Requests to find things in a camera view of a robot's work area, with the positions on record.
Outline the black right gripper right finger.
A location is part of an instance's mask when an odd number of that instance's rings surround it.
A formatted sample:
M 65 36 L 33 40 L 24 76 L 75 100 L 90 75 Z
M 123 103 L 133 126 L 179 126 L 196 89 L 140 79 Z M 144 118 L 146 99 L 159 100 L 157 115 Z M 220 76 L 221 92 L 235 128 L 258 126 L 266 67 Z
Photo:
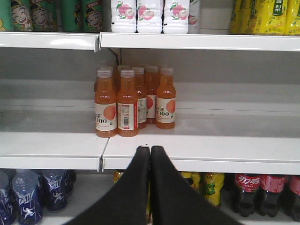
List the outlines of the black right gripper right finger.
M 193 190 L 162 146 L 151 147 L 150 185 L 154 225 L 241 224 Z

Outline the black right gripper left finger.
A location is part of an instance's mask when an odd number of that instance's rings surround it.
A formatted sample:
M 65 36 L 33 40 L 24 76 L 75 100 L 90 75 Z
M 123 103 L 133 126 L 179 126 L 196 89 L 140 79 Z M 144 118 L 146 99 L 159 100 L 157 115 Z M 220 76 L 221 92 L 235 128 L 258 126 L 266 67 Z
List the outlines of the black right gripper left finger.
M 67 225 L 145 225 L 149 147 L 140 146 L 121 178 L 97 202 Z

